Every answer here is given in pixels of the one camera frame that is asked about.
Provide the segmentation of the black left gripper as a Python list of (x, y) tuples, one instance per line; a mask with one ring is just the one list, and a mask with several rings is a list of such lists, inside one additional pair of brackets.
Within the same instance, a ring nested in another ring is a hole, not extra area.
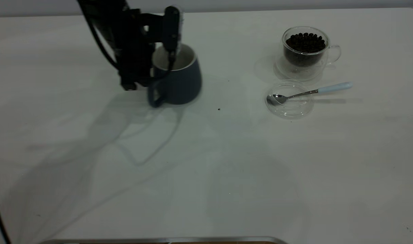
[(161, 42), (168, 53), (168, 70), (171, 71), (181, 46), (181, 9), (168, 6), (164, 16), (143, 13), (140, 9), (122, 12), (118, 23), (120, 85), (125, 91), (148, 87), (151, 77), (152, 54), (156, 43)]

